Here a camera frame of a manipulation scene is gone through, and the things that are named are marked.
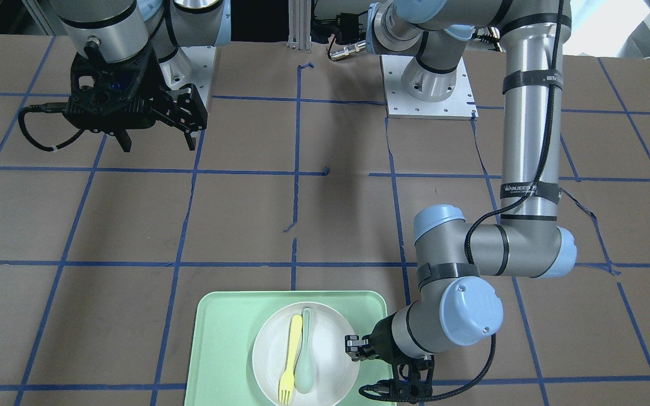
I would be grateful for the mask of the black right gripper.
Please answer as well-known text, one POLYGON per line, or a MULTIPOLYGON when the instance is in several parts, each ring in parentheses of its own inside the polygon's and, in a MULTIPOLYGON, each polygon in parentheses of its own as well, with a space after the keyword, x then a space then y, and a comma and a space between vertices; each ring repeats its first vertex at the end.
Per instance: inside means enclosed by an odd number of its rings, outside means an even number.
POLYGON ((150 43, 134 56, 105 62, 101 46, 86 43, 85 54, 71 66, 71 95, 65 118, 78 129, 113 132, 125 153, 131 152, 127 130, 149 129, 157 121, 183 132, 188 150, 197 145, 197 131, 206 129, 208 113, 197 87, 165 84, 150 43))

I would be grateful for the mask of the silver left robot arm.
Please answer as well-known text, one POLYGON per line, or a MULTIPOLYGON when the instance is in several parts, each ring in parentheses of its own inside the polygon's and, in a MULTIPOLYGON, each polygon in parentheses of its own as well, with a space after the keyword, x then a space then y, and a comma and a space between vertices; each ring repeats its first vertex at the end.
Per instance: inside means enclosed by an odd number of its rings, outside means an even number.
POLYGON ((359 388, 386 403, 452 398, 479 383, 504 311, 487 276, 553 278, 573 269, 573 235, 557 209, 568 1, 385 1, 368 10, 369 53, 410 56, 402 82, 417 99, 449 97, 466 43, 493 27, 506 51, 501 208, 474 223, 435 205, 414 219, 420 299, 345 338, 353 361, 382 360, 393 377, 359 388))

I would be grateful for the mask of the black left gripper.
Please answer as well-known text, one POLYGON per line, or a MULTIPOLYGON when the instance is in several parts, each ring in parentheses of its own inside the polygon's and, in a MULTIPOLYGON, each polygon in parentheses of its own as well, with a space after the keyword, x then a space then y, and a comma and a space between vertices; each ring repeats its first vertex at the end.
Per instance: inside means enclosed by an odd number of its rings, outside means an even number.
POLYGON ((390 365, 393 378, 359 388, 364 398, 385 403, 426 403, 434 401, 432 378, 435 360, 431 355, 410 357, 396 344, 392 335, 394 316, 383 319, 371 334, 345 336, 345 349, 354 362, 379 359, 390 365))

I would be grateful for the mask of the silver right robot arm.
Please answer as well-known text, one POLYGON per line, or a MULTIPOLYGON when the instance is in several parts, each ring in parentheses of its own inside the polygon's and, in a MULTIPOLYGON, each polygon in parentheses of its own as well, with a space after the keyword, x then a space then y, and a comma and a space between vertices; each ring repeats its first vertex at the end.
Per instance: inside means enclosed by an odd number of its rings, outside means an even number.
POLYGON ((124 152, 131 149, 130 130, 158 122, 196 148, 208 113, 185 48, 230 42, 229 1, 54 1, 52 7, 76 49, 69 100, 54 112, 79 134, 113 137, 124 152))

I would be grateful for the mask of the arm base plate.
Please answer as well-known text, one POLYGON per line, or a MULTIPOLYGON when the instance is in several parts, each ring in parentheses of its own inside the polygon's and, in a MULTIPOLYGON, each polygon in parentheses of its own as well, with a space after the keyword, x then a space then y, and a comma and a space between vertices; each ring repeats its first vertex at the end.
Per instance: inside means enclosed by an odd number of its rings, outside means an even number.
POLYGON ((464 59, 450 73, 426 71, 414 57, 381 56, 390 118, 469 120, 479 113, 464 59))
POLYGON ((195 85, 205 107, 209 108, 216 56, 215 46, 179 48, 172 58, 160 63, 165 83, 172 90, 195 85))

